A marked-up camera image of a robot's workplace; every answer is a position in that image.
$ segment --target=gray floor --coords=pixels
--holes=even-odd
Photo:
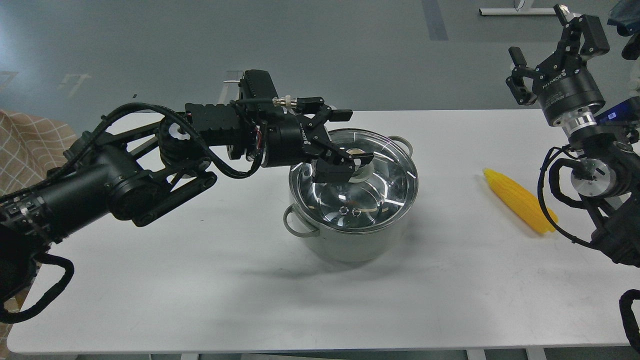
[[[2,1],[0,108],[84,131],[126,102],[217,102],[226,72],[247,69],[268,70],[280,95],[354,110],[517,108],[504,83],[508,48],[535,66],[562,26],[553,16],[479,15],[513,2]],[[606,23],[616,1],[563,3]],[[613,105],[628,97],[632,62],[620,56],[628,39],[604,30],[611,51],[589,69]]]
[[[527,360],[524,349],[484,351],[487,360]],[[635,360],[640,359],[630,347],[548,348],[547,360]],[[318,357],[344,360],[467,360],[463,350],[446,351],[349,351],[286,353],[287,356]],[[240,360],[241,354],[203,354],[200,360]],[[180,360],[179,354],[153,354],[152,360]],[[148,354],[25,356],[11,353],[8,360],[149,360]]]

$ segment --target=metal connector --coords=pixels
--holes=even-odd
[[[293,98],[291,95],[287,95],[285,97],[274,97],[273,106],[282,106],[283,108],[287,108],[290,112],[293,112],[293,109],[298,106],[298,98]]]

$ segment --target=robotic arm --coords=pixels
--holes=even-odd
[[[572,242],[599,250],[614,263],[640,267],[640,156],[632,148],[638,141],[640,97],[632,96],[594,115],[605,101],[586,64],[609,51],[602,25],[598,17],[570,13],[566,6],[555,5],[554,9],[564,27],[554,53],[532,69],[520,48],[509,48],[515,67],[506,79],[518,104],[540,100],[548,124],[561,127],[568,137],[569,144],[549,150],[543,162],[538,179],[540,206],[549,222]],[[632,51],[630,45],[623,54]],[[532,79],[531,91],[524,78]],[[569,158],[556,159],[562,153]],[[578,199],[560,189],[563,167],[572,170],[571,183]],[[596,227],[591,241],[568,233],[549,216],[543,197],[547,170],[554,197],[588,212]],[[620,309],[627,338],[640,352],[639,328],[631,310],[634,299],[640,299],[640,291],[626,292]]]
[[[106,213],[139,227],[149,225],[212,187],[217,176],[207,171],[211,164],[226,176],[242,179],[260,166],[305,162],[312,164],[314,182],[329,183],[349,181],[373,159],[371,153],[348,154],[331,142],[324,127],[327,121],[348,121],[351,110],[333,110],[321,97],[279,98],[271,76],[262,70],[246,71],[239,86],[240,99],[230,104],[187,103],[181,113],[151,104],[123,105],[65,151],[65,165],[50,170],[41,183],[1,197],[0,301],[31,283],[36,261],[61,266],[65,275],[32,308],[20,313],[1,308],[0,322],[34,317],[71,280],[73,264],[47,254],[51,243]],[[117,135],[106,132],[118,119],[141,110],[164,118]],[[128,143],[146,137],[150,140],[127,150]],[[234,170],[221,160],[210,149],[218,145],[227,146],[232,160],[243,155],[250,160],[249,171]],[[155,148],[164,168],[142,168],[138,160]],[[183,178],[190,180],[177,187]]]

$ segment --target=pot handle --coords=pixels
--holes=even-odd
[[[298,219],[309,229],[313,229],[311,231],[309,231],[308,233],[301,233],[299,231],[295,231],[294,229],[291,229],[291,226],[289,226],[289,223],[287,222],[287,217],[289,217],[289,214],[294,213],[296,214],[296,216],[298,217]],[[303,219],[297,212],[295,212],[293,210],[293,204],[289,205],[289,207],[284,211],[284,215],[282,216],[282,222],[284,223],[284,227],[287,228],[287,230],[299,237],[299,238],[310,238],[313,236],[317,236],[320,233],[320,229],[318,229],[317,227],[311,225],[308,221],[306,221],[305,219]]]
[[[406,146],[407,149],[409,149],[409,157],[411,158],[411,155],[413,155],[413,146],[411,145],[411,143],[409,142],[409,140],[397,136],[397,135],[391,135],[388,136],[389,139],[395,141],[395,142],[399,142],[401,144],[403,144],[404,146]]]

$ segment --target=black robotic arm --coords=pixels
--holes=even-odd
[[[42,182],[0,197],[0,301],[31,283],[36,261],[65,269],[32,308],[9,313],[2,307],[0,322],[34,317],[71,280],[71,261],[46,253],[52,243],[107,213],[139,227],[149,225],[212,187],[217,180],[207,170],[212,164],[226,176],[243,179],[260,166],[305,162],[312,164],[314,182],[329,183],[349,181],[373,159],[371,153],[348,154],[328,136],[324,124],[348,121],[351,110],[334,110],[321,97],[279,98],[263,70],[246,71],[239,86],[239,99],[230,104],[188,103],[180,113],[158,105],[125,104],[103,116],[93,132],[84,132],[64,152],[67,163],[50,170]],[[106,132],[117,120],[141,110],[164,118],[117,135]],[[148,140],[127,150],[142,138]],[[235,170],[220,159],[210,149],[219,145],[227,146],[230,159],[244,155],[251,161],[249,171]],[[144,169],[138,160],[156,148],[164,168]],[[177,186],[185,178],[188,181]]]

